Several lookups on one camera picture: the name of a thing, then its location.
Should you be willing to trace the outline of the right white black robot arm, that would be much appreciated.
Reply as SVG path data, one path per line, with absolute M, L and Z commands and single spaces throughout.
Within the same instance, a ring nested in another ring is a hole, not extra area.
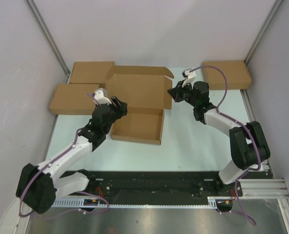
M 261 163 L 270 158 L 261 124 L 257 121 L 243 123 L 219 111 L 210 102 L 209 85 L 206 82 L 191 84 L 181 80 L 168 90 L 168 94 L 175 102 L 190 104 L 196 121 L 229 137 L 231 161 L 214 177 L 213 189 L 216 194 L 226 195 L 237 179 L 249 171 L 259 170 Z

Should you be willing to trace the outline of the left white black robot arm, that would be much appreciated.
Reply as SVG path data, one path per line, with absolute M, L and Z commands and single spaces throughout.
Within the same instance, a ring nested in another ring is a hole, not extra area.
M 23 167 L 16 190 L 20 204 L 25 203 L 33 212 L 43 214 L 56 199 L 72 193 L 95 192 L 96 177 L 85 169 L 62 176 L 69 167 L 101 146 L 112 124 L 127 115 L 127 103 L 117 97 L 98 98 L 95 103 L 91 119 L 76 131 L 68 147 L 38 165 L 28 163 Z

